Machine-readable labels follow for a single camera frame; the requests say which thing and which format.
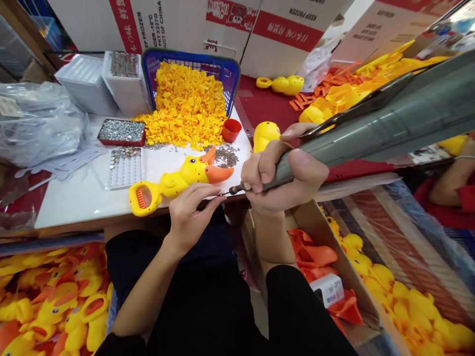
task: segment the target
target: pile of yellow parts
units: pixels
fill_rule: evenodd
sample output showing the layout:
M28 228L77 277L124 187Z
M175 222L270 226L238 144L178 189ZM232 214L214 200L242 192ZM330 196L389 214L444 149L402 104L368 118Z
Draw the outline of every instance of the pile of yellow parts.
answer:
M395 49L389 54L374 60L355 71L355 77L367 79L360 85L345 84L331 87L325 98L319 97L300 114L299 122L321 124L334 115L348 110L363 100L372 91L389 83L412 70L444 61L448 57L433 57L428 60L402 58L402 52L414 43L414 40Z
M365 286L382 304L404 337L412 355L475 353L475 333L462 324L444 319L434 305L432 294L408 289L395 280L394 274L386 266L374 264L363 254L361 237L353 233L341 237L341 230L335 219L327 216L327 221Z
M146 142L172 143L202 151L223 144L223 122L227 119L223 83L191 67L162 62L157 70L156 107L138 115L145 122Z

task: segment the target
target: wrist bracelet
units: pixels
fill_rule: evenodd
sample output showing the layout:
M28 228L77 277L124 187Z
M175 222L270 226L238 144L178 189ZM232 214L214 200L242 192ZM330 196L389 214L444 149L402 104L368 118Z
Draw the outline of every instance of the wrist bracelet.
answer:
M470 158L470 159L475 159L475 156L457 156L454 157L454 160L459 159L459 158Z

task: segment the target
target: fingernail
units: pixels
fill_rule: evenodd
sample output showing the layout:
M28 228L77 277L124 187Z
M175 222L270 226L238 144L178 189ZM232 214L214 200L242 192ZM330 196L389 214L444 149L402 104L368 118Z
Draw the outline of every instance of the fingernail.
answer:
M254 193L260 193L262 191L262 188L253 184L252 185L252 190L254 190Z
M296 149L292 158L297 165L305 166L310 163L312 157L301 149Z
M292 129L287 129L281 136L290 136L293 134L293 130Z
M261 174L261 181L265 183L269 183L271 180L269 179L269 176L265 173Z

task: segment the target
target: tray of screws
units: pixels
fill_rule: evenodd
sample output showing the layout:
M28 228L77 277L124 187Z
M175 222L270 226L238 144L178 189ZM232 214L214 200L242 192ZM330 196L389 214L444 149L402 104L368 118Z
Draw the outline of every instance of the tray of screws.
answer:
M145 144L145 123L105 119L97 139L105 146L137 146Z
M143 180L143 149L139 147L122 147L110 152L109 180L110 190L129 188Z

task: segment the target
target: white label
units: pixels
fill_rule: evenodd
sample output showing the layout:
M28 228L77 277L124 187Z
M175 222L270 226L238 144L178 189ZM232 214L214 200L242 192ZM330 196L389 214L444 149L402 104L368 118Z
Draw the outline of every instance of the white label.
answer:
M0 96L0 114L3 116L23 117L23 111L15 99Z

